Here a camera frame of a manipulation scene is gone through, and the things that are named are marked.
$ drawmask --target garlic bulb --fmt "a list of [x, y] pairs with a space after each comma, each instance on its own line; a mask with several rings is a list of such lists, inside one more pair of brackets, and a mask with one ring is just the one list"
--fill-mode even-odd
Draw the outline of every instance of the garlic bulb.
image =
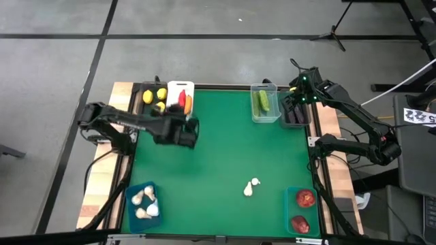
[[136, 210], [136, 218], [151, 218], [151, 216], [148, 215], [142, 208], [138, 208], [138, 210]]
[[251, 184], [252, 184], [253, 186], [255, 186], [255, 185], [260, 184], [260, 181], [259, 181], [258, 178], [253, 178], [253, 179], [251, 180]]
[[138, 205], [140, 205], [141, 204], [141, 201], [142, 201], [142, 196], [144, 195], [144, 191], [140, 191], [140, 192], [138, 192], [138, 194], [136, 194], [136, 195], [134, 195], [132, 198], [131, 198], [131, 202], [134, 204], [134, 205], [136, 205], [136, 206], [138, 206]]
[[150, 204], [150, 206], [147, 208], [146, 213], [150, 216], [159, 216], [159, 207], [157, 206], [157, 200]]
[[248, 181], [248, 184], [244, 189], [244, 195], [246, 197], [250, 197], [252, 194], [253, 194], [253, 189], [251, 188], [251, 182]]
[[151, 201], [155, 201], [156, 200], [153, 186], [146, 186], [144, 188], [144, 194], [147, 195], [150, 198]]

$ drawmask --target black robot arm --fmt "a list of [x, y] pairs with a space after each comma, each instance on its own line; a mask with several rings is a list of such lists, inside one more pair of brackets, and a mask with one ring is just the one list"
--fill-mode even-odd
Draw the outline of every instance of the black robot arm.
[[380, 122], [360, 107], [341, 85], [322, 80], [318, 68], [314, 67], [300, 72], [290, 86], [293, 90], [294, 105], [322, 102], [324, 106], [340, 110], [362, 127], [369, 136], [369, 143], [362, 143], [338, 140], [331, 134], [323, 135], [315, 142], [315, 147], [312, 149], [313, 156], [323, 158], [338, 150], [366, 157], [374, 164], [387, 165], [401, 154], [401, 148], [392, 127]]
[[110, 140], [112, 149], [129, 155], [134, 145], [128, 133], [118, 132], [111, 123], [125, 127], [147, 131], [153, 136], [156, 144], [175, 144], [194, 148], [198, 138], [198, 120], [190, 118], [177, 107], [167, 112], [154, 111], [153, 116], [135, 115], [118, 110], [102, 102], [89, 103], [78, 120], [82, 130], [96, 130]]

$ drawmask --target red pepper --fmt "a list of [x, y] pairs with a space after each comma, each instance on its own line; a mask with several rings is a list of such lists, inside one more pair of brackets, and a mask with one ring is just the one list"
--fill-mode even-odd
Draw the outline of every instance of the red pepper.
[[180, 93], [180, 95], [178, 95], [178, 104], [184, 108], [185, 107], [185, 103], [186, 103], [186, 92], [185, 89], [182, 90], [182, 92]]

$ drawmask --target sticker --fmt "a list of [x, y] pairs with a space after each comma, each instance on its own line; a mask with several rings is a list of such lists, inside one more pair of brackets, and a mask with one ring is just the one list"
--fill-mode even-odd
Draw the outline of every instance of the sticker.
[[404, 121], [408, 123], [436, 123], [436, 114], [404, 108]]

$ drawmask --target green mat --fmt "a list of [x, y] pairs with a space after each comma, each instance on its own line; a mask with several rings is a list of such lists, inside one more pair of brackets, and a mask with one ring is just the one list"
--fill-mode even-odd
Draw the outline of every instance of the green mat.
[[[313, 187], [304, 129], [251, 120], [248, 91], [195, 91], [200, 136], [194, 150], [160, 146], [141, 132], [130, 185], [158, 186], [162, 223], [146, 233], [292, 237], [284, 192]], [[253, 177], [261, 185], [243, 190]], [[129, 233], [127, 210], [121, 232]]]

